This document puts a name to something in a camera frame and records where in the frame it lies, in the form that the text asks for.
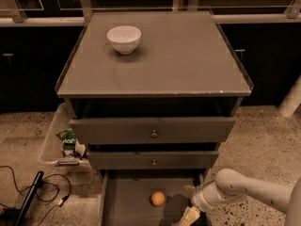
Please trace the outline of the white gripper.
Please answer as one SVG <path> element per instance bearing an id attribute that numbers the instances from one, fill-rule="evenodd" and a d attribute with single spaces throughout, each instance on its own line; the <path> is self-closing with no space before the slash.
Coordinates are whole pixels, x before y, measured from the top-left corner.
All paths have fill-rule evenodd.
<path id="1" fill-rule="evenodd" d="M 200 211 L 207 212 L 214 207 L 216 184 L 210 182 L 206 185 L 184 186 L 184 188 L 188 193 L 191 193 L 190 201 L 194 206 L 185 208 L 179 226 L 191 226 L 198 220 Z"/>

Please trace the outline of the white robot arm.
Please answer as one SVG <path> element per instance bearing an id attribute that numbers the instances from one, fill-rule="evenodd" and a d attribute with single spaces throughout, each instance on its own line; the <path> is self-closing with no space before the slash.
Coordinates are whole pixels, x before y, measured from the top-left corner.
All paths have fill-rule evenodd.
<path id="1" fill-rule="evenodd" d="M 191 226 L 201 212 L 221 203 L 235 203 L 251 197 L 283 213 L 284 226 L 301 226 L 301 179 L 294 186 L 283 186 L 249 178 L 234 169 L 222 169 L 213 181 L 186 186 L 192 206 L 187 206 L 179 226 Z"/>

